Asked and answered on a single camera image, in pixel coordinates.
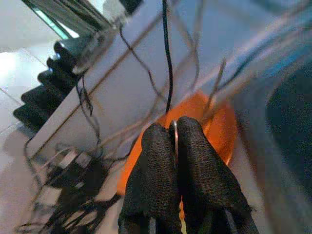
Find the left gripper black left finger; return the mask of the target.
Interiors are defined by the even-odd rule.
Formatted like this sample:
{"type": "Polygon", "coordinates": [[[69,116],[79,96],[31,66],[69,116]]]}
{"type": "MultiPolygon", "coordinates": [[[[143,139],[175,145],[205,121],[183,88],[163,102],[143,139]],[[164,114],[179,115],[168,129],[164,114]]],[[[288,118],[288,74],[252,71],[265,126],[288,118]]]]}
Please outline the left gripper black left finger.
{"type": "Polygon", "coordinates": [[[181,197],[169,131],[152,124],[143,133],[141,146],[126,184],[118,233],[179,234],[181,197]]]}

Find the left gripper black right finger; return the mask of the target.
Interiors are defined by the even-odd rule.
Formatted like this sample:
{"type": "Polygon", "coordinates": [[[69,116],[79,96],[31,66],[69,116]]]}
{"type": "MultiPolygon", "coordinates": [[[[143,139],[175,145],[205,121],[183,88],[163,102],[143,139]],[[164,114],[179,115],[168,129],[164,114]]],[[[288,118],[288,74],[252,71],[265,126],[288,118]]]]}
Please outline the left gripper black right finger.
{"type": "Polygon", "coordinates": [[[189,234],[256,234],[241,187],[191,117],[177,121],[178,175],[189,234]]]}

